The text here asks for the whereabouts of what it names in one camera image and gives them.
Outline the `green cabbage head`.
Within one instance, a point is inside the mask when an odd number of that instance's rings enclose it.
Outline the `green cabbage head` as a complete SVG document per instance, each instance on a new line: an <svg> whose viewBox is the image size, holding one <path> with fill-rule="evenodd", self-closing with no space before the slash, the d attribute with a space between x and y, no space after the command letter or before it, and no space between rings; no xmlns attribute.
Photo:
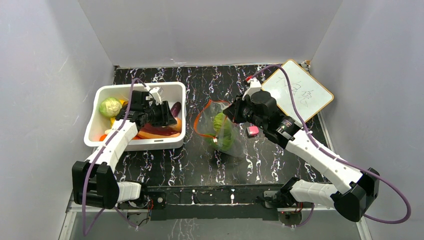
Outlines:
<svg viewBox="0 0 424 240"><path fill-rule="evenodd" d="M218 113L213 119L213 129L215 135L218 136L229 136L232 134L232 122L222 112Z"/></svg>

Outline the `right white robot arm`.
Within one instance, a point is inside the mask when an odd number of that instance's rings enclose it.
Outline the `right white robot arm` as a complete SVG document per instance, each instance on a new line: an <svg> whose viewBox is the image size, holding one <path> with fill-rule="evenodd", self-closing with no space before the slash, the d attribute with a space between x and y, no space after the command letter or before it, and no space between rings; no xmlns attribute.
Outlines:
<svg viewBox="0 0 424 240"><path fill-rule="evenodd" d="M269 141L300 157L330 181L316 183L292 177L275 195L262 198L272 208L308 202L334 208L347 220L358 222L377 198L380 181L376 170L364 172L328 156L330 150L285 115L269 92L260 90L245 98L238 95L223 113L233 123L257 126Z"/></svg>

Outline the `green leafy vegetable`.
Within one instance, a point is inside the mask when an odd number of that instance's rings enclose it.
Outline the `green leafy vegetable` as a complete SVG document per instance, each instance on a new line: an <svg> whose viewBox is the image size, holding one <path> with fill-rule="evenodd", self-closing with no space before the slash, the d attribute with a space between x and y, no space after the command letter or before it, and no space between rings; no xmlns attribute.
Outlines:
<svg viewBox="0 0 424 240"><path fill-rule="evenodd" d="M227 135L214 135L214 134L206 134L203 137L206 143L208 143L211 147L221 152L229 151L236 141L236 137L233 134Z"/></svg>

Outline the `clear zip top bag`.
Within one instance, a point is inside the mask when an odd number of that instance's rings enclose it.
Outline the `clear zip top bag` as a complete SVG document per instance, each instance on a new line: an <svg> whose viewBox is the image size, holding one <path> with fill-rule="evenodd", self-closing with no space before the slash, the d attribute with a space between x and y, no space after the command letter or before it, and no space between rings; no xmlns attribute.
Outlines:
<svg viewBox="0 0 424 240"><path fill-rule="evenodd" d="M241 135L240 128L224 114L229 106L227 101L209 100L196 116L193 128L215 150L243 158L247 155L247 139Z"/></svg>

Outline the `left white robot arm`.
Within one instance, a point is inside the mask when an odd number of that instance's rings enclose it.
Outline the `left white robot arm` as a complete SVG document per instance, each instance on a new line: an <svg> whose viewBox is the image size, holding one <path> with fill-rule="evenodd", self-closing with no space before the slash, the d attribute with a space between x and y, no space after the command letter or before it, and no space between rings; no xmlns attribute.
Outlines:
<svg viewBox="0 0 424 240"><path fill-rule="evenodd" d="M100 145L85 161L72 166L73 200L79 205L112 209L118 203L130 201L137 208L149 203L149 194L135 181L118 182L116 165L142 127L167 127L177 123L169 103L159 101L147 91L134 90L128 104L121 107L115 122Z"/></svg>

